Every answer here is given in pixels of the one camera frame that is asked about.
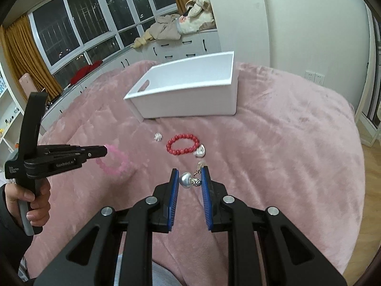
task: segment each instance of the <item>red bead bracelet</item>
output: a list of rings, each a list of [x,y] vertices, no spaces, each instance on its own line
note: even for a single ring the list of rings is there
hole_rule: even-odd
[[[194,142],[194,145],[189,148],[185,149],[172,149],[171,146],[174,142],[176,142],[178,139],[191,139]],[[193,134],[178,134],[175,135],[173,138],[171,138],[166,147],[167,147],[167,152],[171,153],[172,155],[182,155],[184,153],[191,153],[194,152],[198,147],[200,146],[200,141],[197,138],[197,136],[194,136]]]

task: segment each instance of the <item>human hand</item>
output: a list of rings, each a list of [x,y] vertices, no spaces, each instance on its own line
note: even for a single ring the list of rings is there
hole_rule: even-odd
[[[40,188],[40,196],[36,197],[34,194],[20,185],[8,183],[5,185],[5,202],[6,207],[9,213],[15,218],[18,225],[22,227],[22,220],[17,204],[17,200],[23,200],[30,202],[30,210],[27,213],[27,219],[30,221],[30,224],[35,227],[44,226],[50,216],[50,183],[48,179],[43,179]]]

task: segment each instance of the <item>white box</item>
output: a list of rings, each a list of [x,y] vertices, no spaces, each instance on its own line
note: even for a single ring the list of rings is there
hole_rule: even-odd
[[[144,118],[234,115],[237,78],[233,51],[186,58],[153,66],[124,99],[140,122]],[[146,82],[149,85],[139,91]]]

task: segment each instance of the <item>shelf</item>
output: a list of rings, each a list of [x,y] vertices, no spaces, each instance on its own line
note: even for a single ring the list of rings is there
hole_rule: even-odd
[[[0,142],[0,169],[4,171],[4,163],[7,161],[8,156],[11,154],[8,145],[4,142]]]
[[[9,90],[4,91],[0,97],[0,128],[6,129],[7,125],[5,120],[10,120],[15,115],[16,103],[13,101]]]
[[[9,93],[8,88],[5,88],[5,90],[0,94],[0,99],[1,99],[1,97],[2,97],[6,92]]]
[[[22,118],[22,114],[18,112],[16,117],[11,121],[10,125],[7,126],[7,129],[4,131],[2,136],[2,138],[5,139],[7,144],[13,150],[15,149],[16,143],[18,143],[20,139]]]
[[[15,150],[14,148],[12,148],[11,144],[9,144],[5,138],[2,138],[2,139],[5,142],[5,144],[8,145],[10,151],[14,151]]]

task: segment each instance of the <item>red cloth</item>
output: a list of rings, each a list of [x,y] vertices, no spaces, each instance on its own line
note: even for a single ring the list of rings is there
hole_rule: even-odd
[[[83,68],[80,68],[74,75],[74,77],[70,80],[70,85],[75,85],[79,80],[83,79],[92,70],[98,68],[102,63],[102,60],[98,60],[89,66],[84,66]]]

